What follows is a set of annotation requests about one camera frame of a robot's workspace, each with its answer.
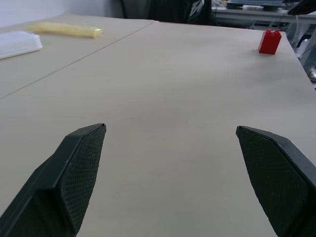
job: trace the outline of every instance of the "red lego brick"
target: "red lego brick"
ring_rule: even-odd
[[[261,42],[259,44],[259,53],[274,55],[282,36],[279,31],[267,30],[263,32]]]

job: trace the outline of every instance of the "beige table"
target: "beige table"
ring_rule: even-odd
[[[40,51],[0,60],[0,99],[154,22],[72,14],[42,21],[94,26],[103,29],[104,32],[98,39],[41,34],[43,48]],[[31,24],[35,22],[0,28],[0,33],[26,31],[27,26]]]
[[[153,23],[0,100],[0,211],[79,127],[107,124],[80,237],[273,237],[236,127],[315,164],[316,93],[286,37]]]

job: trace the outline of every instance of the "white wall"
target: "white wall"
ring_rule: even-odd
[[[0,27],[70,12],[122,17],[119,0],[0,0]]]

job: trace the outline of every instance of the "white container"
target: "white container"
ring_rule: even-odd
[[[41,48],[43,46],[38,35],[23,31],[0,34],[0,59],[30,53]]]

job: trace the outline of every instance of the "table seam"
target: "table seam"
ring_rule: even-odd
[[[2,100],[3,98],[5,98],[5,97],[7,97],[7,96],[9,96],[9,95],[14,94],[15,92],[18,92],[19,90],[24,89],[25,87],[28,87],[29,85],[34,84],[34,83],[36,83],[36,82],[38,82],[38,81],[40,81],[40,80],[42,80],[42,79],[44,79],[44,78],[46,78],[46,77],[48,77],[48,76],[54,74],[54,73],[56,73],[56,72],[58,72],[58,71],[60,71],[60,70],[62,70],[62,69],[64,69],[64,68],[66,68],[66,67],[68,67],[68,66],[70,66],[70,65],[72,65],[72,64],[74,64],[74,63],[76,63],[76,62],[78,62],[78,61],[80,61],[81,59],[84,59],[84,58],[86,58],[86,57],[88,57],[88,56],[90,56],[90,55],[92,55],[92,54],[94,54],[94,53],[96,53],[96,52],[98,52],[98,51],[100,51],[100,50],[102,50],[102,49],[104,49],[104,48],[106,48],[106,47],[112,45],[112,44],[115,44],[115,43],[119,42],[120,40],[123,40],[123,39],[125,39],[125,38],[127,38],[127,37],[129,37],[129,36],[131,36],[131,35],[133,35],[133,34],[135,34],[135,33],[137,33],[137,32],[139,32],[139,31],[141,31],[142,29],[144,29],[144,28],[146,28],[146,27],[152,25],[153,23],[155,23],[155,21],[153,21],[152,23],[150,23],[150,24],[148,24],[148,25],[146,25],[146,26],[144,26],[144,27],[142,27],[142,28],[140,28],[140,29],[138,29],[138,30],[136,30],[136,31],[134,31],[134,32],[132,32],[132,33],[130,33],[130,34],[128,34],[128,35],[126,35],[126,36],[124,36],[124,37],[122,37],[122,38],[120,38],[120,39],[118,39],[118,40],[116,40],[116,41],[114,41],[114,42],[112,42],[112,43],[110,43],[110,44],[108,44],[108,45],[106,45],[106,46],[104,46],[104,47],[102,47],[102,48],[100,48],[100,49],[98,49],[98,50],[96,50],[96,51],[94,51],[94,52],[92,52],[92,53],[90,53],[90,54],[88,54],[88,55],[86,55],[86,56],[84,56],[84,57],[78,59],[78,60],[76,60],[76,61],[74,61],[74,62],[72,62],[72,63],[70,63],[70,64],[68,64],[68,65],[66,65],[66,66],[64,66],[64,67],[62,67],[62,68],[60,68],[60,69],[55,70],[55,71],[52,72],[52,73],[47,74],[47,75],[44,76],[44,77],[41,77],[41,78],[38,79],[38,80],[35,80],[35,81],[33,81],[33,82],[31,82],[31,83],[29,83],[29,84],[27,84],[27,85],[25,85],[25,86],[23,86],[23,87],[21,87],[21,88],[15,90],[15,91],[13,91],[13,92],[10,92],[9,94],[7,94],[7,95],[5,95],[5,96],[3,96],[3,97],[0,97],[0,100]]]

